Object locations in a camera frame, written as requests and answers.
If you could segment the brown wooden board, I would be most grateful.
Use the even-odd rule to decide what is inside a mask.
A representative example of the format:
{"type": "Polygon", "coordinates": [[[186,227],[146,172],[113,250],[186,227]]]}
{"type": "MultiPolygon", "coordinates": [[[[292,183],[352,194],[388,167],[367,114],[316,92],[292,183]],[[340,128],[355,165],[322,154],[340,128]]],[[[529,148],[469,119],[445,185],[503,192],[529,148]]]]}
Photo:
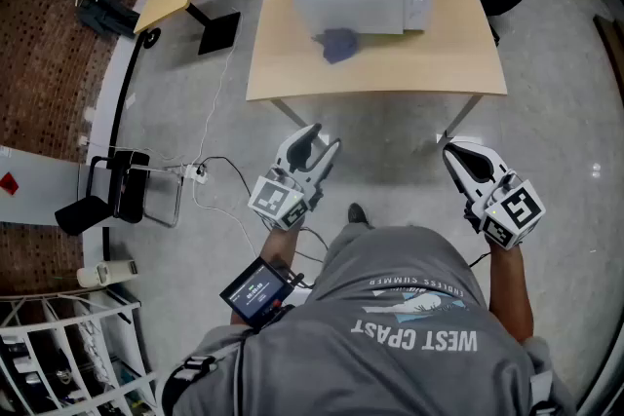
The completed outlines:
{"type": "Polygon", "coordinates": [[[593,23],[604,44],[624,105],[624,21],[621,19],[610,21],[595,15],[593,23]]]}

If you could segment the white table leg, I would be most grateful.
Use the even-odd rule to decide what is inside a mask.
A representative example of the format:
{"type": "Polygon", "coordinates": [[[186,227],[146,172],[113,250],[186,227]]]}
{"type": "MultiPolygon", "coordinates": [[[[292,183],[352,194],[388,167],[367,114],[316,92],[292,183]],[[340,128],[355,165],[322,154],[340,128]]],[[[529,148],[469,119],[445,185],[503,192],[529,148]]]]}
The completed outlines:
{"type": "Polygon", "coordinates": [[[437,144],[446,144],[450,142],[457,132],[459,126],[463,123],[466,117],[473,111],[477,104],[481,101],[481,95],[471,95],[456,116],[451,120],[449,125],[444,129],[441,134],[436,135],[437,144]]]}
{"type": "MultiPolygon", "coordinates": [[[[281,112],[283,113],[289,120],[291,120],[298,128],[305,128],[308,124],[292,109],[290,108],[283,100],[281,99],[271,99],[270,102],[281,112]]],[[[313,144],[318,148],[323,148],[328,145],[327,139],[329,137],[326,134],[319,134],[314,140],[313,144]]]]}

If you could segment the black cantilever chair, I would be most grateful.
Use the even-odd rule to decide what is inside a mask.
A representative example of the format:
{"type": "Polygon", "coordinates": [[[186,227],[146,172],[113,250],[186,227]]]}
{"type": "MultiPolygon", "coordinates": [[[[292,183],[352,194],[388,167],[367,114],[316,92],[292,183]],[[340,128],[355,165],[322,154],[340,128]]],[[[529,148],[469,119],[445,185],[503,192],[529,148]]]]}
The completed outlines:
{"type": "Polygon", "coordinates": [[[94,156],[89,165],[85,195],[73,204],[55,212],[58,227],[69,236],[79,236],[112,217],[131,224],[143,218],[175,228],[179,220],[184,177],[172,170],[155,169],[149,165],[150,157],[135,151],[118,151],[111,157],[94,156]],[[105,162],[109,172],[107,199],[92,193],[98,164],[105,162]],[[148,181],[152,173],[170,174],[176,180],[175,207],[171,221],[157,218],[146,211],[148,181]]]}

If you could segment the gray panel with red sign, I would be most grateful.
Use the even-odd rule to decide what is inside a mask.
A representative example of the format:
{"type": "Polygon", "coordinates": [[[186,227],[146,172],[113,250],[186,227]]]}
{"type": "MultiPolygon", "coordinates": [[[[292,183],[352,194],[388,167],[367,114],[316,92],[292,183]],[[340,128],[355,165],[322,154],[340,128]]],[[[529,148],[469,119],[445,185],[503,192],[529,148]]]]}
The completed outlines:
{"type": "Polygon", "coordinates": [[[89,167],[0,145],[0,178],[9,173],[17,191],[0,187],[0,222],[57,226],[57,210],[85,193],[89,167]]]}

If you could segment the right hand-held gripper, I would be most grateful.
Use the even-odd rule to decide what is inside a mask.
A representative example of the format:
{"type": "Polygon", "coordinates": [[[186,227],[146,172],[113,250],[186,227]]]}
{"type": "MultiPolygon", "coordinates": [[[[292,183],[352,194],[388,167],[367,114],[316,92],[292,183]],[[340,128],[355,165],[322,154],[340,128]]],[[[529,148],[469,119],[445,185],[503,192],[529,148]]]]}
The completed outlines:
{"type": "Polygon", "coordinates": [[[452,142],[443,148],[443,161],[467,199],[476,232],[501,248],[519,245],[544,216],[545,207],[532,184],[509,170],[493,149],[475,142],[452,142]],[[495,182],[483,194],[489,181],[495,182]]]}

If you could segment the white label printer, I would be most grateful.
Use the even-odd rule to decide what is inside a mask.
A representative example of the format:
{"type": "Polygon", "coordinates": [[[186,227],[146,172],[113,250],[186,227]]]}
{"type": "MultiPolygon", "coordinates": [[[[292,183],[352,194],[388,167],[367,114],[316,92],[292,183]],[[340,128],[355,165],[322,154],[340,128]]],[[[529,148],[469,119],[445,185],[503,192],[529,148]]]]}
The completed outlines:
{"type": "Polygon", "coordinates": [[[134,260],[101,261],[96,266],[77,270],[76,279],[84,288],[107,287],[134,279],[138,275],[134,260]]]}

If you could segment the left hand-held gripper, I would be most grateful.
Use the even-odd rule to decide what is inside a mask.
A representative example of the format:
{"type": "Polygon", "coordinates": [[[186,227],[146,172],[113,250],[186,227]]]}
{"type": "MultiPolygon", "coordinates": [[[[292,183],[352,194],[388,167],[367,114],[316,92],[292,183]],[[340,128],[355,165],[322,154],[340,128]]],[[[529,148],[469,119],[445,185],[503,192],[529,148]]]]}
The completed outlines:
{"type": "Polygon", "coordinates": [[[312,171],[307,162],[312,144],[318,138],[320,123],[303,127],[289,136],[278,148],[275,164],[254,186],[248,207],[272,228],[289,231],[313,211],[323,198],[321,183],[329,175],[334,157],[341,149],[335,139],[323,151],[312,171]]]}

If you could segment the blue cloth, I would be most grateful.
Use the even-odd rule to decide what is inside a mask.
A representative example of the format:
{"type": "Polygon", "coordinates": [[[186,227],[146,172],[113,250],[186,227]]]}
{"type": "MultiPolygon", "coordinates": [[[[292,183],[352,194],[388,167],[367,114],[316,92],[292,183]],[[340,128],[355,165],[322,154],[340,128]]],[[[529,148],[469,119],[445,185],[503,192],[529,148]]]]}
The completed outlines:
{"type": "Polygon", "coordinates": [[[359,51],[359,34],[348,28],[326,29],[312,40],[323,47],[323,58],[329,64],[347,60],[359,51]]]}

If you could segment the black recorder monitor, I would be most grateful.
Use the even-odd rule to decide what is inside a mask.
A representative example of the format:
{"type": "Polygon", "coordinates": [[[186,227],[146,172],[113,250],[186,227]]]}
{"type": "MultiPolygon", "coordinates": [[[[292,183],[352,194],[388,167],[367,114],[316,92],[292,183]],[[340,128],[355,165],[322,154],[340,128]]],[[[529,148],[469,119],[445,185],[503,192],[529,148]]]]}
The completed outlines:
{"type": "Polygon", "coordinates": [[[294,308],[285,301],[303,284],[290,268],[283,276],[261,257],[254,260],[219,297],[253,331],[259,332],[294,308]]]}

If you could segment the person's gray printed t-shirt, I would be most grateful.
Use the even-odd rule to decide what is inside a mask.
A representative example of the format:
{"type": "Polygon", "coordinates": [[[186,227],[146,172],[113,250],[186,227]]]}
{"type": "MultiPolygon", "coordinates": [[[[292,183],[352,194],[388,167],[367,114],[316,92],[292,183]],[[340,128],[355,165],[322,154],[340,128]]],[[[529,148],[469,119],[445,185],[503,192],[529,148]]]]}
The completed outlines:
{"type": "Polygon", "coordinates": [[[208,332],[162,382],[166,416],[575,416],[547,343],[519,343],[466,261],[417,226],[348,224],[307,298],[208,332]]]}

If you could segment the person's right forearm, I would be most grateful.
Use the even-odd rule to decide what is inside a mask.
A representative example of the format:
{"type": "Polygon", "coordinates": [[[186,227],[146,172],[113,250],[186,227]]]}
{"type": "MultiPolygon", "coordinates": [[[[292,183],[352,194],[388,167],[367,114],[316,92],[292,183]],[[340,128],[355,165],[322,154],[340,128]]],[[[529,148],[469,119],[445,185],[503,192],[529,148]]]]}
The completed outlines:
{"type": "Polygon", "coordinates": [[[504,249],[489,242],[489,311],[519,343],[533,336],[533,314],[527,293],[523,255],[519,246],[504,249]]]}

